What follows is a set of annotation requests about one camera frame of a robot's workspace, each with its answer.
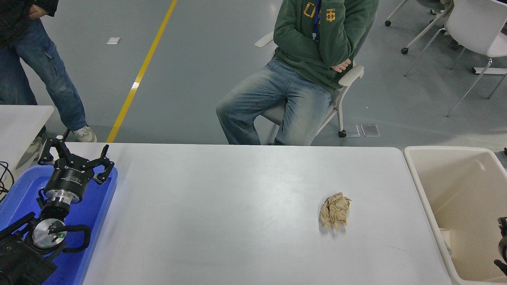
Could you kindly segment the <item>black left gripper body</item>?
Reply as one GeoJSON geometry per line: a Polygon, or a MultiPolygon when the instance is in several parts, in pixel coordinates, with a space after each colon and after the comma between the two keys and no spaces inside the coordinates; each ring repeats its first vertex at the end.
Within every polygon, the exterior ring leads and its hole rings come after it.
{"type": "Polygon", "coordinates": [[[53,198],[63,193],[70,193],[71,198],[82,198],[89,181],[94,176],[92,167],[83,168],[83,163],[70,165],[65,159],[58,159],[49,178],[44,195],[53,198]]]}

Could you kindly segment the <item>seated person's right hand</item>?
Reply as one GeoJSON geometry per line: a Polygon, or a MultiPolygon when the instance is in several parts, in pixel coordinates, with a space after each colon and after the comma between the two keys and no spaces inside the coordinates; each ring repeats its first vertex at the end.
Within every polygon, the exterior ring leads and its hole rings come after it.
{"type": "Polygon", "coordinates": [[[341,72],[344,72],[347,69],[347,67],[349,67],[352,63],[353,62],[349,58],[347,58],[344,62],[342,62],[338,65],[332,66],[331,69],[337,73],[341,73],[341,72]]]}

